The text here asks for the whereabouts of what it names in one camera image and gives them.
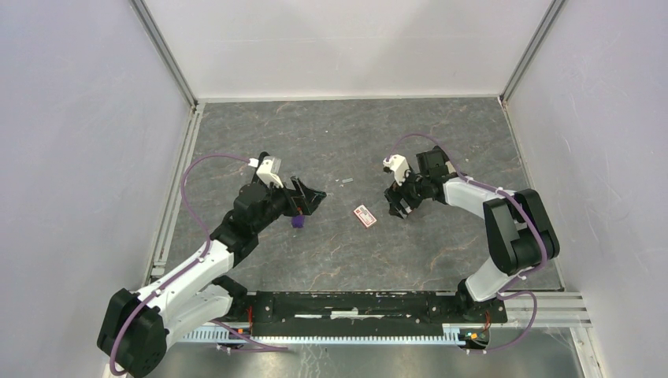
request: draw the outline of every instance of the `purple hose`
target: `purple hose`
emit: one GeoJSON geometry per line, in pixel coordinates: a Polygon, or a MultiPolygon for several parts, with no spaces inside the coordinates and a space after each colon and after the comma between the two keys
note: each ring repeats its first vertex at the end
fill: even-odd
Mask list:
{"type": "MultiPolygon", "coordinates": [[[[518,213],[520,214],[520,216],[522,217],[522,219],[526,223],[527,227],[531,231],[531,234],[536,239],[536,242],[538,243],[538,248],[540,249],[540,263],[537,266],[535,266],[535,267],[533,267],[529,270],[524,271],[522,274],[524,275],[524,277],[527,277],[529,274],[533,274],[535,272],[538,272],[539,270],[541,270],[542,268],[545,267],[545,265],[547,264],[547,249],[545,248],[545,243],[543,243],[543,240],[540,238],[540,234],[538,233],[538,230],[536,229],[536,226],[533,225],[533,223],[529,219],[529,215],[527,215],[527,213],[522,209],[520,204],[517,201],[515,201],[515,198],[513,198],[513,196],[510,195],[510,193],[508,193],[506,191],[503,191],[503,190],[501,190],[497,187],[493,187],[492,185],[487,185],[486,183],[478,182],[476,180],[473,180],[473,179],[465,176],[464,173],[462,173],[462,170],[459,168],[459,165],[457,165],[457,163],[452,160],[452,155],[447,151],[445,146],[441,142],[439,142],[436,138],[434,138],[433,136],[431,136],[429,134],[422,133],[422,132],[411,132],[410,134],[406,134],[406,135],[402,136],[401,138],[399,138],[399,140],[397,140],[395,145],[392,147],[392,150],[390,151],[388,156],[385,158],[385,161],[390,161],[390,157],[395,152],[397,146],[404,139],[406,139],[410,136],[421,136],[423,138],[431,140],[438,147],[440,147],[440,149],[444,151],[444,153],[447,155],[447,157],[450,158],[450,163],[452,164],[452,168],[455,169],[455,172],[457,172],[457,176],[459,176],[460,179],[466,181],[467,183],[470,183],[471,185],[473,185],[475,187],[485,189],[486,191],[491,191],[491,192],[494,192],[494,193],[498,193],[499,195],[502,195],[503,197],[505,197],[510,202],[510,204],[513,205],[513,207],[518,211],[518,213]]],[[[513,287],[519,280],[520,280],[519,275],[517,275],[512,280],[508,281],[508,283],[506,283],[503,287],[501,287],[501,289],[499,289],[499,291],[496,293],[496,297],[500,300],[505,300],[505,299],[512,299],[512,298],[518,297],[520,295],[530,295],[531,296],[531,298],[533,299],[533,313],[531,315],[531,319],[529,319],[529,323],[527,324],[526,328],[524,329],[524,331],[522,331],[522,333],[515,340],[511,341],[508,344],[505,344],[505,345],[502,345],[502,346],[497,346],[495,348],[486,350],[485,352],[480,351],[480,350],[470,350],[471,353],[483,354],[483,353],[489,353],[489,352],[493,352],[493,351],[497,351],[497,350],[504,350],[508,347],[512,347],[513,345],[519,343],[529,333],[529,330],[533,326],[533,322],[536,319],[536,313],[538,312],[538,300],[536,299],[536,296],[531,291],[518,291],[518,292],[513,293],[511,295],[507,295],[507,296],[503,295],[503,293],[505,291],[507,291],[508,289],[513,287]]]]}
{"type": "MultiPolygon", "coordinates": [[[[202,221],[202,218],[198,217],[198,215],[195,213],[195,211],[192,209],[190,206],[190,202],[188,202],[187,197],[186,197],[186,181],[187,177],[190,174],[190,171],[200,162],[205,161],[206,159],[209,158],[231,158],[235,159],[238,161],[243,161],[245,163],[250,163],[251,160],[240,157],[237,155],[233,154],[211,154],[211,155],[206,155],[202,156],[199,159],[195,160],[190,164],[185,172],[184,175],[181,177],[181,183],[180,183],[180,192],[181,192],[181,198],[184,201],[184,205],[186,207],[186,210],[190,213],[190,215],[195,219],[195,222],[197,222],[197,225],[202,229],[204,232],[204,235],[206,236],[206,245],[204,246],[204,251],[199,255],[200,258],[203,258],[206,256],[206,254],[209,253],[209,249],[211,248],[211,238],[209,237],[209,229],[206,227],[204,224],[204,221],[202,221]]],[[[176,279],[181,277],[183,274],[185,274],[187,271],[192,269],[195,265],[199,263],[198,260],[194,260],[190,264],[184,266],[183,269],[181,269],[179,272],[174,273],[173,276],[165,280],[157,289],[152,291],[131,313],[128,319],[125,320],[123,325],[121,326],[121,329],[118,331],[118,335],[116,336],[116,339],[113,341],[113,345],[111,347],[111,353],[109,354],[109,370],[111,373],[115,376],[122,376],[127,372],[127,370],[117,370],[116,369],[116,356],[118,354],[118,347],[121,344],[121,340],[123,339],[123,336],[125,336],[125,332],[128,330],[128,327],[130,327],[130,324],[132,321],[137,317],[137,314],[141,309],[148,303],[150,302],[151,299],[155,298],[157,296],[156,291],[163,291],[165,290],[172,282],[174,282],[176,279]]]]}
{"type": "Polygon", "coordinates": [[[260,347],[261,349],[232,349],[230,350],[232,353],[259,353],[259,352],[285,352],[288,349],[284,346],[271,346],[263,343],[258,343],[257,341],[251,339],[250,337],[246,335],[242,335],[238,333],[234,328],[228,326],[227,324],[221,322],[221,321],[211,321],[211,323],[214,323],[216,325],[220,325],[222,328],[225,328],[228,330],[228,332],[232,333],[234,336],[245,340],[249,344],[253,344],[257,347],[260,347]]]}

